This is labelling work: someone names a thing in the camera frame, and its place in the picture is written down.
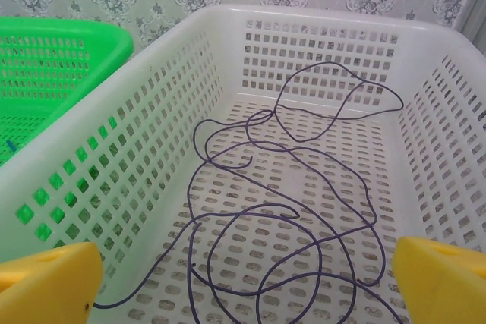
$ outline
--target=tangled wire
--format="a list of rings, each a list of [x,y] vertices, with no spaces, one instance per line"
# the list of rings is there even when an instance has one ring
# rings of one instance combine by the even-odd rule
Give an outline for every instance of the tangled wire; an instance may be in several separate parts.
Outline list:
[[[317,68],[319,66],[324,66],[326,64],[335,65],[339,68],[342,68],[344,71],[346,71],[348,74],[350,74],[351,77],[354,77],[354,78],[359,80],[359,83],[357,83],[348,92],[348,94],[346,95],[346,97],[342,101],[342,104],[338,108],[335,115],[333,115],[333,116],[321,115],[321,114],[318,114],[318,113],[315,113],[315,112],[308,111],[306,109],[289,108],[287,106],[280,104],[280,100],[282,98],[284,91],[286,90],[288,84],[292,81],[292,79],[295,76],[299,75],[302,72],[309,71],[312,68]],[[375,85],[376,87],[380,87],[380,88],[387,90],[388,92],[392,93],[399,100],[400,107],[397,107],[397,108],[394,108],[394,109],[387,109],[387,110],[383,110],[383,111],[379,111],[379,112],[372,112],[372,113],[369,113],[369,114],[366,114],[366,115],[361,115],[359,117],[354,117],[354,118],[342,118],[342,117],[340,117],[340,114],[341,114],[345,104],[350,99],[351,95],[356,90],[362,89],[365,84]],[[194,173],[191,177],[191,180],[189,182],[188,189],[187,189],[187,200],[188,200],[189,212],[191,214],[191,220],[180,230],[180,232],[177,234],[177,236],[175,237],[173,242],[169,245],[169,247],[166,249],[166,251],[162,255],[160,255],[158,260],[153,264],[153,266],[151,267],[149,272],[146,274],[146,276],[144,277],[142,282],[127,297],[125,297],[124,299],[122,299],[122,300],[120,300],[116,303],[108,304],[108,305],[95,303],[94,307],[97,308],[97,309],[112,309],[114,307],[118,307],[118,306],[126,303],[127,301],[129,301],[142,288],[142,286],[145,284],[145,282],[149,279],[150,275],[153,273],[153,271],[156,269],[156,267],[160,264],[160,262],[162,262],[162,260],[166,257],[166,255],[169,253],[169,251],[175,246],[175,244],[177,243],[179,238],[183,235],[183,233],[189,227],[192,227],[191,236],[189,238],[189,249],[188,249],[187,286],[188,286],[188,296],[189,296],[189,302],[190,302],[190,305],[191,305],[191,311],[192,311],[192,314],[193,314],[193,317],[194,317],[194,321],[197,324],[200,323],[200,320],[198,318],[197,311],[196,311],[195,304],[194,304],[194,295],[193,295],[193,291],[192,291],[192,279],[191,279],[193,276],[195,276],[197,279],[199,279],[207,287],[210,288],[210,290],[212,291],[213,297],[214,297],[215,301],[217,302],[217,304],[219,305],[219,307],[221,308],[221,310],[227,315],[228,318],[231,319],[231,321],[238,323],[238,324],[240,323],[240,321],[238,319],[236,319],[226,309],[225,305],[223,304],[222,300],[219,297],[219,292],[223,292],[223,293],[227,293],[227,294],[231,294],[231,295],[236,295],[236,296],[239,296],[239,297],[254,297],[254,299],[255,299],[255,313],[256,313],[257,322],[258,322],[258,324],[262,324],[262,317],[261,317],[261,312],[260,312],[261,295],[265,294],[269,291],[275,290],[277,288],[280,288],[283,285],[286,285],[290,282],[293,282],[293,281],[296,281],[296,280],[299,280],[299,279],[303,279],[303,278],[307,278],[307,277],[315,277],[316,278],[313,294],[311,295],[311,298],[308,301],[308,304],[305,306],[305,308],[291,322],[289,322],[289,324],[297,323],[310,310],[310,308],[312,307],[312,305],[314,304],[314,302],[316,300],[316,297],[317,297],[317,294],[318,294],[318,291],[319,291],[319,287],[320,287],[320,280],[323,277],[334,278],[334,279],[337,279],[337,280],[347,282],[347,283],[352,285],[351,303],[349,304],[349,308],[347,309],[345,315],[342,316],[341,319],[338,321],[338,324],[344,323],[349,318],[349,316],[351,315],[353,307],[354,307],[355,302],[356,302],[357,290],[358,289],[361,289],[361,290],[368,292],[372,297],[374,297],[376,300],[381,302],[392,313],[392,315],[395,317],[396,321],[398,323],[402,324],[403,321],[401,320],[399,315],[393,310],[393,308],[385,300],[383,300],[380,296],[378,296],[377,294],[375,294],[371,290],[371,288],[378,285],[380,280],[383,278],[383,275],[385,273],[386,257],[385,257],[385,250],[383,248],[383,243],[382,243],[380,237],[378,236],[378,234],[377,234],[377,232],[374,228],[374,226],[377,224],[377,221],[378,221],[378,215],[374,210],[373,204],[371,203],[371,198],[370,198],[369,193],[368,193],[368,186],[367,186],[364,178],[359,173],[357,173],[355,170],[348,167],[343,162],[339,161],[338,159],[336,159],[335,157],[331,156],[329,153],[326,153],[324,151],[320,151],[318,149],[310,148],[310,147],[307,147],[307,146],[295,146],[295,147],[292,147],[292,148],[288,148],[287,146],[284,146],[281,143],[275,143],[275,142],[269,141],[269,140],[256,140],[251,136],[251,128],[258,126],[258,125],[265,124],[265,123],[269,122],[270,120],[275,119],[276,122],[278,123],[278,125],[285,131],[285,133],[295,143],[306,143],[306,142],[319,140],[323,135],[325,135],[328,132],[328,130],[336,123],[336,121],[357,121],[357,120],[361,120],[361,119],[364,119],[364,118],[369,118],[369,117],[374,116],[374,115],[379,115],[379,114],[383,114],[383,113],[387,113],[387,112],[396,112],[396,111],[402,110],[403,106],[404,106],[404,104],[403,104],[403,101],[400,98],[400,96],[396,92],[394,92],[392,89],[390,89],[389,87],[386,87],[381,83],[375,83],[374,81],[369,81],[369,80],[366,80],[364,78],[361,78],[357,74],[354,74],[352,71],[350,71],[347,67],[345,67],[342,64],[339,64],[337,62],[332,62],[332,61],[324,61],[324,62],[318,62],[316,64],[311,64],[311,65],[309,65],[305,68],[302,68],[299,71],[296,71],[292,76],[290,76],[286,80],[286,82],[284,83],[282,89],[280,90],[279,95],[278,95],[278,97],[275,101],[273,109],[260,110],[258,112],[255,112],[248,119],[242,120],[242,121],[237,121],[237,122],[234,122],[234,123],[222,123],[221,121],[216,121],[214,119],[202,120],[201,122],[199,122],[196,125],[196,127],[194,129],[194,133],[193,133],[194,150],[203,162],[194,171]],[[292,133],[289,131],[289,129],[283,124],[281,118],[279,117],[279,113],[278,113],[279,108],[287,109],[287,110],[294,111],[294,112],[307,113],[309,115],[313,115],[316,118],[327,119],[329,121],[329,124],[324,128],[323,131],[321,131],[315,137],[298,139],[297,137],[292,135]],[[206,141],[204,142],[204,152],[202,153],[197,147],[196,136],[197,136],[197,132],[198,132],[199,128],[201,128],[206,123],[217,124],[217,125],[221,126],[221,128],[219,130],[215,131],[214,133],[212,133],[206,139]],[[232,146],[230,146],[229,148],[226,148],[223,151],[216,153],[216,154],[213,154],[211,156],[209,151],[208,151],[208,147],[210,145],[211,140],[214,137],[216,137],[218,134],[221,134],[224,131],[229,131],[229,130],[233,130],[233,129],[236,129],[236,128],[244,128],[245,129],[247,140],[245,142],[235,143]],[[332,192],[336,196],[337,200],[339,202],[341,202],[346,208],[348,208],[349,210],[354,212],[359,217],[359,219],[362,221],[363,224],[361,226],[357,227],[357,228],[350,229],[350,230],[345,231],[343,233],[338,233],[336,231],[336,229],[329,222],[327,222],[320,214],[315,212],[313,209],[309,208],[307,205],[303,204],[302,202],[300,202],[300,201],[298,201],[298,200],[296,200],[296,199],[294,199],[294,198],[292,198],[288,195],[285,195],[284,193],[282,193],[278,190],[275,190],[271,187],[268,187],[268,186],[260,183],[259,181],[256,181],[252,178],[249,178],[246,175],[238,173],[238,170],[241,170],[243,168],[247,168],[248,166],[251,165],[251,163],[253,161],[253,157],[251,157],[246,163],[240,164],[238,166],[222,165],[219,162],[217,162],[218,157],[220,157],[221,155],[224,155],[224,154],[226,154],[226,153],[228,153],[228,152],[230,152],[230,151],[232,151],[232,150],[234,150],[234,149],[236,149],[240,146],[254,146],[254,147],[261,149],[263,151],[267,151],[267,152],[271,152],[271,153],[286,153],[286,154],[290,155],[293,158],[293,160],[295,160],[296,162],[300,163],[305,168],[311,170],[312,172],[314,172],[315,174],[320,176],[320,178],[322,178],[326,182],[326,184],[329,186],[329,188],[332,190]],[[339,195],[339,193],[336,191],[336,189],[333,186],[333,184],[331,183],[331,181],[322,172],[320,172],[317,168],[313,167],[312,165],[306,163],[301,158],[299,158],[298,155],[300,154],[299,152],[301,152],[301,151],[313,152],[313,153],[316,153],[318,155],[324,156],[327,159],[332,160],[337,165],[344,168],[346,171],[348,171],[352,175],[354,175],[361,182],[362,186],[364,187],[364,195],[365,195],[366,203],[367,203],[368,207],[370,208],[371,213],[373,215],[372,220],[369,221],[356,208],[354,208],[352,205],[347,203],[346,200],[343,199]],[[200,214],[200,215],[195,215],[194,210],[193,210],[193,203],[191,202],[190,191],[191,191],[191,187],[194,183],[194,179],[196,178],[198,172],[206,165],[212,165],[212,166],[214,166],[214,167],[216,167],[216,168],[218,168],[222,171],[225,171],[225,172],[227,172],[231,175],[237,176],[238,178],[245,179],[246,181],[249,181],[250,183],[257,185],[258,187],[261,187],[262,189],[269,191],[269,192],[283,198],[287,203],[261,203],[261,204],[253,205],[253,206],[250,206],[246,209],[243,209],[241,212],[220,212],[220,213],[218,213],[218,212],[207,212],[207,213],[203,213],[203,214]],[[299,212],[294,207],[292,207],[292,204],[294,204],[295,206],[299,206],[300,208],[302,208],[305,211],[312,214],[322,224],[324,224],[326,227],[328,227],[329,230],[333,233],[333,235],[331,235],[329,237],[321,238],[321,239],[316,239],[316,237],[312,234],[311,231],[309,231],[306,227],[304,227],[303,225],[298,223],[298,220],[300,219],[301,216],[300,216]],[[288,213],[281,213],[279,215],[275,215],[275,214],[267,214],[267,213],[263,213],[263,212],[256,212],[256,210],[258,210],[258,209],[262,209],[262,208],[265,209],[265,208],[268,208],[268,207],[271,207],[271,206],[286,209],[288,211]],[[237,219],[239,219],[241,217],[245,217],[245,216],[247,216],[247,217],[253,216],[253,217],[259,217],[259,218],[266,218],[266,219],[275,219],[277,221],[285,222],[287,224],[290,224],[290,225],[300,229],[311,239],[311,243],[299,248],[298,250],[296,250],[296,251],[294,251],[290,254],[287,254],[282,259],[280,259],[278,262],[276,262],[267,271],[267,273],[264,275],[264,277],[261,279],[258,289],[256,291],[252,291],[252,292],[236,291],[236,290],[232,290],[232,289],[227,288],[227,287],[223,287],[221,285],[216,285],[213,282],[213,278],[212,278],[212,275],[211,275],[211,271],[212,271],[211,261],[212,261],[213,255],[214,255],[214,251],[215,251],[216,247],[218,246],[218,243],[221,241],[221,239],[225,235],[225,232],[233,225],[233,223],[235,223]],[[217,236],[216,240],[213,242],[212,247],[210,248],[209,254],[207,255],[207,264],[206,264],[207,277],[203,277],[199,272],[196,271],[196,269],[195,269],[196,264],[192,263],[192,252],[193,252],[194,239],[195,239],[196,234],[198,232],[198,228],[202,225],[202,221],[204,219],[209,218],[209,217],[219,217],[219,218],[226,217],[226,218],[231,218],[231,220],[221,230],[221,232]],[[355,233],[357,231],[363,231],[363,230],[366,230],[366,229],[369,229],[371,231],[371,233],[373,234],[374,238],[376,239],[378,247],[380,249],[380,258],[381,258],[380,271],[379,271],[377,277],[374,280],[371,280],[371,282],[364,282],[361,279],[356,277],[355,268],[352,264],[351,257],[349,255],[349,251],[348,251],[348,249],[347,249],[347,247],[346,247],[346,245],[343,241],[343,238],[345,236],[352,234],[352,233]],[[325,242],[329,242],[329,241],[334,241],[334,240],[337,240],[339,242],[339,245],[341,246],[342,251],[346,256],[346,260],[347,260],[347,263],[349,265],[349,271],[351,273],[351,278],[346,277],[344,275],[335,275],[333,273],[327,273],[327,272],[323,271],[323,257],[322,257],[323,254],[322,254],[322,250],[321,250],[321,244],[325,243]],[[318,267],[318,269],[317,269],[316,272],[307,272],[307,273],[303,273],[303,274],[300,274],[300,275],[294,275],[291,278],[287,278],[287,279],[285,279],[281,282],[278,282],[278,283],[273,284],[273,285],[268,285],[268,286],[265,287],[265,284],[267,283],[267,279],[269,278],[269,276],[272,274],[272,272],[274,272],[276,269],[278,269],[278,267],[280,265],[282,265],[286,261],[290,260],[292,257],[294,257],[294,256],[296,256],[296,255],[298,255],[298,254],[300,254],[304,251],[310,250],[312,248],[315,248],[317,250],[317,259],[318,259],[318,266],[317,267]]]

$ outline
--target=white plastic basket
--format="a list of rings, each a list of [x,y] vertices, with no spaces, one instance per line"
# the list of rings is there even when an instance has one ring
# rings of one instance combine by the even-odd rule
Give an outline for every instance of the white plastic basket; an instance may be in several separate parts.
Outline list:
[[[0,259],[9,260],[59,244],[95,241],[106,275],[97,299],[110,304],[128,294],[157,255],[186,223],[185,189],[200,164],[191,145],[195,124],[248,117],[270,107],[285,79],[317,61],[341,62],[400,94],[402,112],[339,122],[318,143],[369,181],[387,252],[381,297],[409,322],[390,268],[396,240],[429,237],[486,249],[486,62],[460,34],[442,27],[350,13],[310,9],[218,6],[198,11],[143,50],[0,168]],[[355,83],[333,67],[297,77],[286,105],[332,114]],[[396,100],[365,87],[346,105],[347,115],[387,109]],[[311,135],[323,122],[286,112],[286,123]],[[259,132],[285,141],[268,124]],[[241,138],[230,131],[212,151]],[[288,156],[239,149],[225,163],[248,158],[246,169],[264,184],[319,209],[340,230],[359,225],[323,182]],[[322,157],[305,156],[327,173],[363,214],[363,190]],[[240,211],[277,198],[241,179],[206,167],[197,176],[196,213]],[[208,244],[221,219],[204,223],[194,262],[204,269]],[[316,236],[327,230],[309,217],[302,224]],[[193,322],[185,282],[187,237],[159,265],[140,293],[114,310],[93,310],[91,322],[152,324]],[[278,256],[306,242],[295,228],[246,218],[234,225],[213,262],[215,282],[255,290]],[[380,266],[377,245],[366,231],[350,235],[356,275],[373,278]],[[326,268],[346,273],[333,241],[323,246]],[[272,282],[314,269],[316,253],[289,260]],[[314,279],[293,282],[262,300],[264,322],[284,323],[308,302]],[[194,286],[203,322],[228,322],[209,288]],[[337,322],[352,287],[324,280],[306,323]],[[221,295],[243,322],[254,322],[254,302]],[[390,323],[392,316],[370,295],[358,292],[349,323]]]

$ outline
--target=purple string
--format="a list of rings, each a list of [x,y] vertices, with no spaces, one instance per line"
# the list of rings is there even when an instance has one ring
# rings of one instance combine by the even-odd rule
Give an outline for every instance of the purple string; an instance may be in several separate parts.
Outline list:
[[[342,68],[343,70],[345,70],[347,73],[349,73],[351,75],[351,77],[354,77],[354,78],[360,80],[360,83],[358,83],[357,85],[355,85],[349,91],[349,93],[346,95],[346,97],[342,101],[341,106],[339,107],[339,109],[338,109],[338,111],[336,112],[335,115],[322,115],[322,114],[318,114],[318,113],[315,113],[315,112],[308,111],[306,109],[290,108],[288,106],[285,106],[285,105],[280,104],[280,100],[282,98],[282,95],[283,95],[283,93],[284,93],[287,85],[289,84],[289,82],[295,76],[299,75],[302,72],[309,71],[312,68],[317,68],[319,66],[323,66],[323,65],[326,65],[326,64],[333,64],[335,66],[338,66],[338,67]],[[360,89],[361,87],[363,87],[367,83],[368,84],[371,84],[371,85],[375,85],[377,87],[380,87],[380,88],[382,88],[384,90],[387,90],[390,93],[392,93],[399,100],[400,107],[397,107],[397,108],[394,108],[394,109],[386,109],[386,110],[379,111],[379,112],[372,112],[372,113],[369,113],[369,114],[366,114],[366,115],[361,115],[361,116],[353,117],[353,118],[343,118],[343,117],[340,117],[341,111],[343,110],[345,104],[349,101],[351,95],[356,90]],[[398,323],[402,324],[403,321],[401,320],[401,318],[399,317],[399,315],[394,311],[394,309],[385,300],[383,300],[380,296],[378,296],[377,294],[375,294],[370,289],[370,287],[373,287],[373,286],[378,285],[379,282],[380,282],[380,280],[383,278],[383,275],[385,273],[385,267],[386,267],[386,254],[385,254],[385,250],[384,250],[384,247],[383,247],[383,242],[381,241],[379,235],[377,234],[376,230],[374,229],[374,226],[376,225],[376,223],[378,221],[378,215],[377,215],[376,211],[374,210],[373,204],[371,203],[371,198],[370,198],[369,193],[368,193],[368,186],[367,186],[366,181],[364,180],[364,178],[358,172],[356,172],[352,168],[348,167],[347,165],[345,165],[343,162],[339,161],[335,157],[331,156],[329,153],[325,153],[324,151],[320,151],[318,149],[310,148],[310,147],[306,147],[306,146],[295,146],[295,147],[292,147],[292,148],[288,148],[283,143],[275,143],[275,142],[272,142],[272,141],[269,141],[269,140],[255,140],[251,136],[251,128],[252,127],[255,127],[255,126],[258,126],[258,125],[265,124],[268,121],[270,121],[272,118],[275,118],[275,120],[279,124],[279,126],[285,131],[285,133],[294,142],[296,142],[296,143],[305,143],[305,142],[310,142],[310,141],[317,140],[320,137],[322,137],[325,133],[327,133],[327,131],[330,130],[330,128],[337,121],[357,121],[357,120],[361,120],[361,119],[364,119],[364,118],[369,118],[369,117],[374,116],[374,115],[379,115],[379,114],[383,114],[383,113],[387,113],[387,112],[399,111],[399,110],[402,110],[403,109],[403,106],[404,106],[404,104],[403,104],[403,101],[400,98],[400,96],[395,91],[393,91],[392,89],[390,89],[389,87],[386,87],[386,86],[384,86],[384,85],[382,85],[380,83],[375,83],[373,81],[369,81],[369,80],[366,80],[364,78],[361,78],[357,74],[353,73],[348,68],[346,68],[345,66],[343,66],[343,65],[341,65],[341,64],[339,64],[337,62],[324,61],[324,62],[319,62],[319,63],[316,63],[316,64],[310,64],[310,65],[306,66],[305,68],[302,68],[301,70],[296,71],[293,75],[291,75],[291,77],[289,77],[287,79],[287,81],[284,83],[282,89],[280,90],[280,93],[279,93],[279,95],[278,95],[278,97],[276,99],[275,105],[274,105],[274,107],[273,107],[272,110],[269,110],[269,109],[260,110],[259,112],[254,113],[252,116],[250,116],[246,120],[232,122],[232,123],[224,123],[224,122],[217,121],[217,120],[214,120],[214,119],[204,119],[204,120],[200,121],[196,125],[196,127],[194,128],[193,144],[194,144],[194,150],[195,150],[196,154],[199,156],[199,158],[203,162],[196,168],[196,170],[194,171],[193,175],[191,176],[191,180],[190,180],[190,182],[188,184],[188,188],[187,188],[187,191],[186,191],[186,197],[187,197],[187,201],[188,201],[188,208],[189,208],[189,213],[191,215],[191,220],[184,227],[182,227],[182,229],[177,234],[177,236],[175,237],[175,239],[173,240],[173,242],[166,249],[166,251],[152,265],[152,267],[150,268],[149,272],[145,275],[145,277],[142,280],[142,282],[127,297],[125,297],[124,299],[122,299],[122,300],[120,300],[120,301],[118,301],[116,303],[108,304],[108,305],[102,305],[102,304],[94,303],[94,307],[97,308],[97,309],[112,309],[114,307],[118,307],[118,306],[126,303],[127,301],[129,301],[144,286],[144,284],[147,282],[147,280],[149,279],[149,277],[152,275],[153,271],[162,262],[162,260],[170,252],[170,250],[172,250],[172,248],[178,242],[178,240],[180,239],[180,237],[182,236],[182,234],[186,231],[186,229],[188,227],[190,227],[190,226],[193,226],[193,230],[192,230],[191,236],[189,238],[188,267],[187,267],[188,277],[187,277],[187,281],[188,281],[188,297],[189,297],[189,302],[190,302],[190,305],[191,305],[191,312],[193,314],[194,321],[197,324],[200,323],[200,320],[199,320],[199,318],[197,316],[197,310],[196,310],[195,302],[194,302],[194,295],[193,295],[193,292],[192,292],[192,283],[191,283],[191,277],[192,277],[192,275],[194,275],[194,277],[196,279],[200,280],[201,282],[203,282],[205,285],[207,285],[211,289],[211,291],[213,293],[213,297],[214,297],[215,301],[218,303],[218,305],[221,308],[221,310],[227,315],[227,317],[229,317],[231,319],[231,321],[233,321],[235,323],[238,323],[238,324],[240,322],[228,311],[228,309],[226,309],[226,307],[224,306],[223,302],[219,298],[219,296],[217,294],[217,291],[222,291],[222,292],[225,292],[227,294],[231,294],[231,295],[235,295],[235,296],[240,296],[240,297],[255,297],[255,300],[256,300],[256,310],[255,310],[255,312],[256,312],[257,322],[258,322],[258,324],[262,324],[262,321],[261,321],[261,313],[260,313],[260,296],[262,294],[265,294],[265,293],[269,292],[269,291],[275,290],[277,288],[281,288],[283,285],[286,285],[286,284],[288,284],[290,282],[293,282],[294,280],[298,280],[300,278],[306,278],[306,277],[316,277],[316,285],[314,287],[313,294],[312,294],[311,298],[309,299],[308,304],[306,305],[306,307],[301,311],[301,313],[298,316],[296,316],[291,322],[289,322],[289,324],[295,324],[295,323],[297,323],[297,321],[299,321],[301,318],[303,318],[305,316],[305,314],[310,310],[310,308],[314,304],[315,299],[317,297],[317,294],[318,294],[318,291],[319,291],[319,287],[320,287],[320,278],[321,277],[328,277],[328,278],[338,279],[338,280],[341,280],[341,281],[344,281],[344,282],[348,282],[349,284],[351,284],[353,286],[351,303],[349,304],[349,308],[347,309],[346,314],[344,316],[342,316],[341,319],[338,321],[338,324],[343,324],[349,318],[349,316],[351,315],[351,313],[352,313],[352,311],[354,309],[354,306],[355,306],[355,301],[356,301],[356,297],[357,297],[357,289],[358,288],[361,289],[361,290],[364,290],[364,291],[368,292],[371,296],[373,296],[378,301],[380,301],[392,313],[392,315],[394,316],[394,318],[396,319],[396,321]],[[305,139],[305,138],[304,139],[298,139],[298,138],[294,137],[292,135],[292,133],[289,131],[289,129],[280,121],[279,116],[278,116],[278,111],[277,111],[277,109],[279,107],[284,108],[284,109],[287,109],[287,110],[290,110],[290,111],[293,111],[293,112],[307,113],[309,115],[313,115],[315,118],[328,119],[328,120],[330,120],[330,123],[317,136],[310,137],[310,138],[307,138],[307,139]],[[204,124],[206,124],[206,123],[218,124],[218,125],[222,126],[222,128],[220,128],[219,130],[213,132],[205,140],[205,142],[204,142],[204,155],[205,156],[203,156],[203,154],[197,148],[196,135],[197,135],[197,132],[198,132],[199,128],[201,126],[203,126]],[[221,151],[219,153],[216,153],[216,154],[210,156],[210,153],[208,151],[209,145],[210,145],[210,141],[214,137],[216,137],[218,134],[221,134],[224,131],[230,131],[230,130],[236,129],[236,128],[244,128],[248,140],[245,141],[245,142],[241,142],[241,143],[235,143],[232,146],[224,149],[223,151]],[[260,183],[259,181],[256,181],[256,180],[254,180],[252,178],[249,178],[249,177],[247,177],[247,176],[245,176],[243,174],[238,173],[238,170],[247,168],[247,167],[249,167],[251,165],[251,163],[253,162],[253,156],[250,157],[249,161],[247,161],[247,162],[243,162],[242,161],[237,166],[234,166],[234,165],[223,165],[223,164],[215,161],[221,155],[223,155],[225,153],[228,153],[229,151],[232,151],[232,150],[234,150],[234,149],[236,149],[238,147],[241,147],[241,146],[253,146],[253,147],[257,148],[257,149],[261,149],[261,150],[264,150],[264,151],[267,151],[267,152],[272,152],[272,153],[287,153],[287,154],[289,154],[293,158],[294,161],[296,161],[297,163],[301,164],[305,168],[311,170],[315,174],[319,175],[319,177],[322,178],[326,182],[326,184],[329,186],[329,188],[331,189],[331,191],[333,192],[333,194],[336,196],[337,200],[339,202],[341,202],[344,206],[346,206],[346,208],[348,208],[352,212],[354,212],[357,215],[357,217],[359,217],[361,219],[363,225],[360,226],[360,227],[357,227],[357,228],[350,229],[350,230],[345,231],[343,233],[338,233],[329,222],[327,222],[325,219],[323,219],[317,212],[315,212],[313,209],[309,208],[307,205],[299,202],[298,200],[296,200],[296,199],[294,199],[294,198],[292,198],[290,196],[285,195],[284,193],[280,193],[278,190],[275,190],[275,189],[273,189],[271,187],[265,186],[262,183]],[[303,161],[302,159],[300,159],[295,154],[295,152],[297,152],[297,151],[299,151],[299,152],[300,151],[308,151],[308,152],[313,152],[313,153],[320,154],[320,155],[324,156],[326,159],[332,160],[337,165],[341,166],[346,171],[350,172],[352,175],[354,175],[355,177],[357,177],[358,180],[361,182],[362,187],[364,188],[364,195],[365,195],[365,198],[366,198],[367,205],[368,205],[368,207],[370,208],[370,210],[372,212],[373,220],[371,222],[369,222],[357,209],[355,209],[352,205],[350,205],[349,203],[347,203],[339,195],[339,193],[336,191],[336,189],[334,188],[333,184],[329,181],[329,179],[322,172],[318,171],[315,167],[313,167],[312,165],[309,165],[308,163],[306,163],[305,161]],[[203,213],[203,214],[200,214],[200,215],[195,215],[194,214],[194,211],[193,211],[192,202],[191,202],[191,194],[190,194],[190,192],[191,192],[192,185],[194,183],[194,180],[195,180],[198,172],[204,166],[206,166],[206,165],[212,165],[212,166],[214,166],[214,167],[216,167],[216,168],[218,168],[220,170],[223,170],[223,171],[225,171],[225,172],[227,172],[227,173],[229,173],[231,175],[234,175],[234,176],[237,176],[239,178],[245,179],[246,181],[249,181],[252,184],[257,185],[258,187],[260,187],[260,188],[262,188],[262,189],[264,189],[266,191],[269,191],[271,193],[274,193],[278,197],[283,198],[284,200],[286,200],[287,203],[262,203],[262,204],[257,204],[257,205],[250,206],[250,207],[248,207],[246,209],[243,209],[241,212],[234,212],[234,213],[232,213],[232,212],[219,212],[219,213],[217,213],[217,212],[208,212],[208,213]],[[319,219],[319,221],[321,223],[323,223],[325,226],[327,226],[329,228],[329,230],[333,233],[333,235],[331,235],[329,237],[326,237],[326,238],[322,238],[322,239],[316,239],[316,237],[311,233],[311,231],[309,231],[308,229],[306,229],[306,227],[304,227],[303,225],[298,224],[295,221],[296,219],[299,219],[300,218],[300,214],[298,213],[297,210],[295,210],[294,208],[292,208],[289,205],[290,203],[291,204],[295,204],[297,206],[300,206],[302,209],[304,209],[305,211],[309,212],[314,217],[316,217],[317,219]],[[262,209],[262,208],[268,208],[268,207],[271,207],[271,206],[275,206],[275,207],[287,209],[287,210],[289,210],[292,213],[292,215],[287,215],[285,213],[281,213],[280,215],[274,215],[274,214],[266,214],[266,213],[263,213],[263,212],[252,212],[252,210]],[[241,217],[244,217],[244,216],[254,216],[254,217],[261,217],[261,218],[266,218],[266,219],[276,219],[276,220],[279,220],[281,222],[286,222],[286,223],[288,223],[288,224],[290,224],[292,226],[295,226],[296,228],[300,229],[301,231],[303,231],[312,240],[312,243],[309,243],[309,244],[307,244],[307,245],[299,248],[298,250],[296,250],[296,251],[294,251],[292,253],[287,254],[285,257],[283,257],[278,262],[276,262],[267,271],[267,273],[264,275],[264,278],[260,281],[260,284],[259,284],[258,289],[256,291],[253,291],[253,292],[236,291],[236,290],[232,290],[232,289],[228,289],[228,288],[225,288],[225,287],[222,287],[222,286],[215,285],[213,283],[212,276],[211,276],[211,258],[213,257],[214,251],[215,251],[218,243],[221,241],[221,239],[223,238],[225,232],[232,226],[232,224],[238,218],[241,218]],[[203,224],[202,223],[202,220],[205,219],[205,218],[207,218],[207,217],[231,217],[232,219],[231,219],[231,221],[229,223],[226,224],[226,226],[224,227],[224,229],[221,230],[221,232],[219,233],[218,237],[213,242],[212,247],[210,248],[210,252],[209,252],[209,254],[207,256],[207,278],[204,278],[199,272],[197,272],[194,269],[194,267],[196,265],[195,265],[195,263],[194,264],[192,263],[193,262],[192,261],[192,247],[194,246],[194,239],[196,237],[198,228],[200,226],[202,226],[202,224]],[[369,283],[363,282],[361,279],[359,279],[359,278],[357,279],[356,278],[355,269],[354,269],[354,266],[352,264],[351,257],[349,255],[349,252],[348,252],[348,249],[346,247],[346,244],[343,241],[343,238],[345,236],[347,236],[349,234],[352,234],[352,233],[355,233],[357,231],[363,231],[365,229],[369,229],[371,231],[371,233],[373,234],[373,236],[375,237],[375,239],[376,239],[376,241],[378,243],[378,246],[380,248],[380,255],[381,255],[381,262],[382,262],[381,269],[380,269],[380,271],[378,273],[378,276],[375,278],[375,280],[373,280],[372,282],[369,282]],[[348,266],[349,266],[349,271],[351,272],[351,278],[347,278],[347,277],[342,276],[342,275],[334,275],[334,274],[331,274],[331,273],[325,273],[325,272],[322,271],[322,269],[323,269],[323,262],[322,262],[322,251],[321,251],[320,245],[322,243],[324,243],[324,242],[329,242],[329,241],[333,241],[333,240],[338,240],[338,242],[339,242],[339,244],[340,244],[340,246],[342,248],[342,251],[343,251],[343,253],[346,256],[346,261],[347,261]],[[267,286],[266,288],[264,288],[264,285],[267,282],[267,279],[269,278],[269,276],[271,275],[271,273],[275,269],[277,269],[280,265],[282,265],[287,260],[290,260],[292,257],[294,257],[294,256],[296,256],[296,255],[298,255],[298,254],[300,254],[302,252],[305,252],[306,250],[309,250],[309,249],[311,249],[313,247],[315,247],[317,249],[318,261],[319,261],[319,268],[318,268],[318,270],[316,272],[308,272],[308,273],[305,273],[305,274],[296,275],[296,276],[293,276],[291,278],[287,278],[286,280],[283,280],[283,281],[281,281],[279,283],[276,283],[274,285],[270,285],[270,286]]]

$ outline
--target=green plastic basket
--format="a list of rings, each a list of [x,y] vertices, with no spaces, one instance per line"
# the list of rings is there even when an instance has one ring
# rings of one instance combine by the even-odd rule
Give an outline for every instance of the green plastic basket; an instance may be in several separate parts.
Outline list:
[[[0,165],[133,52],[130,34],[88,20],[0,17]]]

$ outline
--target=perforated plastic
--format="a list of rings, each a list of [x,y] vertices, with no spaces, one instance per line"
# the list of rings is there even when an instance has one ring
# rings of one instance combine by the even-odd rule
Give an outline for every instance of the perforated plastic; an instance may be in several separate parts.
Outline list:
[[[409,322],[390,271],[400,236],[486,249],[486,191],[481,184],[486,177],[486,85],[481,79],[486,64],[458,33],[427,24],[283,8],[222,6],[197,12],[0,169],[0,232],[15,237],[0,241],[0,259],[95,241],[106,271],[97,301],[108,304],[124,297],[189,220],[185,189],[200,163],[191,146],[195,124],[207,116],[237,121],[268,108],[290,74],[323,60],[342,62],[362,77],[386,83],[406,103],[402,112],[340,121],[309,145],[333,153],[366,180],[387,252],[386,274],[374,290]],[[332,114],[354,85],[355,80],[338,68],[315,68],[290,84],[284,103]],[[345,113],[360,115],[395,103],[380,87],[365,87]],[[297,137],[318,134],[324,126],[309,115],[281,113]],[[255,128],[254,136],[292,145],[272,122]],[[244,131],[220,134],[210,150],[218,152],[243,138]],[[240,147],[221,159],[236,164],[251,156],[254,162],[241,173],[311,206],[338,231],[361,225],[317,176],[285,154]],[[323,156],[301,157],[329,177],[363,215],[371,215],[356,178]],[[191,193],[196,213],[279,202],[275,194],[210,166],[200,171]],[[312,216],[301,213],[300,223],[318,237],[330,235]],[[197,234],[193,262],[201,273],[212,240],[225,223],[208,219]],[[91,321],[193,322],[185,282],[187,238],[133,300],[118,309],[94,310]],[[380,254],[371,234],[356,232],[345,240],[356,275],[376,277]],[[254,290],[279,257],[308,242],[303,232],[285,223],[241,218],[216,249],[213,277],[233,289]],[[349,275],[338,244],[322,248],[324,271]],[[313,249],[289,260],[270,281],[316,269],[316,254]],[[314,282],[303,279],[263,295],[264,322],[296,317]],[[351,292],[344,282],[323,279],[317,302],[303,322],[337,322]],[[210,289],[197,281],[194,297],[203,322],[229,322]],[[222,299],[242,322],[254,322],[252,300],[224,294]],[[353,322],[393,319],[360,292],[348,320]]]
[[[128,59],[130,34],[86,20],[0,19],[0,165]]]

